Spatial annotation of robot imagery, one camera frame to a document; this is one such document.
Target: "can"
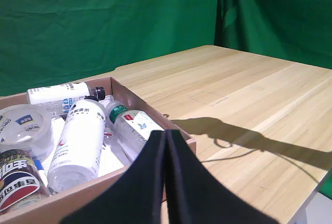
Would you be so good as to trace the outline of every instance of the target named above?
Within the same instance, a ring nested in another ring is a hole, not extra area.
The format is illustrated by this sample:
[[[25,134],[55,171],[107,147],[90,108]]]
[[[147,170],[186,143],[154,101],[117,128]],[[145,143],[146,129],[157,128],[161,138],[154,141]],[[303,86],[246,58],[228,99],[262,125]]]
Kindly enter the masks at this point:
[[[28,151],[0,154],[0,215],[49,196]]]

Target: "wooden table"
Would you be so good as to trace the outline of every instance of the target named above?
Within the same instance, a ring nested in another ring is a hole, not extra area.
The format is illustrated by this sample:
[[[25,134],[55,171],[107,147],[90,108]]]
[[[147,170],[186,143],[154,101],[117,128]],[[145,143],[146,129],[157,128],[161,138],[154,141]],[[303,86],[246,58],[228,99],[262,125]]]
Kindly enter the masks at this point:
[[[223,185],[281,223],[295,221],[332,166],[332,70],[203,46],[108,74],[191,134]]]

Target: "green label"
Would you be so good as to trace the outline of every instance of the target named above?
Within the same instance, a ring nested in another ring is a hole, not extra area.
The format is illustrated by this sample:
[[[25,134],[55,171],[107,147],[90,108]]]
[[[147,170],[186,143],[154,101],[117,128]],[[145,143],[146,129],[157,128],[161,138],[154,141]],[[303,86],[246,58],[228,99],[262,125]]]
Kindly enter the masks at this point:
[[[122,114],[124,111],[128,111],[128,109],[123,105],[114,107],[113,110],[110,111],[110,114],[109,114],[109,119],[111,120],[111,122],[114,123],[116,118],[120,114]]]

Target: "water bottle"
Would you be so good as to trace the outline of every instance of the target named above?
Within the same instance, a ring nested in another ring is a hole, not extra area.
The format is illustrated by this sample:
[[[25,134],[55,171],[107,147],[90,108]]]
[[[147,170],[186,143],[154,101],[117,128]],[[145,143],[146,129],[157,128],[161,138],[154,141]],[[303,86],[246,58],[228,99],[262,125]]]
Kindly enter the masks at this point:
[[[151,131],[163,131],[144,111],[128,110],[120,101],[111,101],[105,108],[106,123],[119,137],[120,144],[131,161],[136,159]]]
[[[26,95],[29,104],[43,107],[51,117],[65,117],[70,107],[86,96],[95,96],[99,101],[105,99],[105,90],[103,87],[91,88],[85,82],[78,82],[28,89]]]
[[[105,108],[94,96],[76,102],[67,115],[47,179],[56,192],[98,176],[105,128]]]

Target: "red logo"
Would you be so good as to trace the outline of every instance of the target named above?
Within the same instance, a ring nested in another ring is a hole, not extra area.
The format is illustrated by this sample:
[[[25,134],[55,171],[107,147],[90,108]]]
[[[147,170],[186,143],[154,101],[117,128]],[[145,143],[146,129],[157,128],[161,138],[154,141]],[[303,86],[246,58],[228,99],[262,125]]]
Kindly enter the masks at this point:
[[[60,140],[58,146],[63,146],[65,143],[67,143],[67,140],[62,139]]]
[[[127,120],[134,120],[133,117],[131,117],[129,114],[124,116]]]

